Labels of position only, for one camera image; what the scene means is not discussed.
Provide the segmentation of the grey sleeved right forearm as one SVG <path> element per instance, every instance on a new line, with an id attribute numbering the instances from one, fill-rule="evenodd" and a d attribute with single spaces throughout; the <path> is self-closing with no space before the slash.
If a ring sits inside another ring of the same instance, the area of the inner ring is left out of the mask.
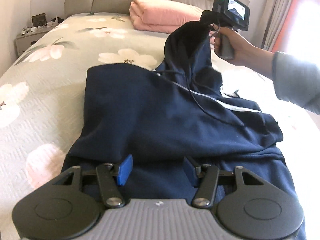
<path id="1" fill-rule="evenodd" d="M 276 52 L 272 77 L 278 99 L 319 115 L 319 67 L 316 64 Z"/>

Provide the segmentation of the person's right hand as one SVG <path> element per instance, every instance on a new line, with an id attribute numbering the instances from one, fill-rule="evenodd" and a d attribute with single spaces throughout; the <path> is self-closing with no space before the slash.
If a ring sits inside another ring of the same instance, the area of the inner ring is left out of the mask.
<path id="1" fill-rule="evenodd" d="M 272 62 L 274 53 L 265 51 L 248 42 L 236 31 L 222 27 L 221 33 L 229 38 L 229 41 L 234 49 L 234 59 L 226 60 L 235 66 L 247 67 L 271 80 L 272 76 Z M 220 38 L 217 31 L 213 34 L 214 52 L 218 54 L 220 46 Z"/>

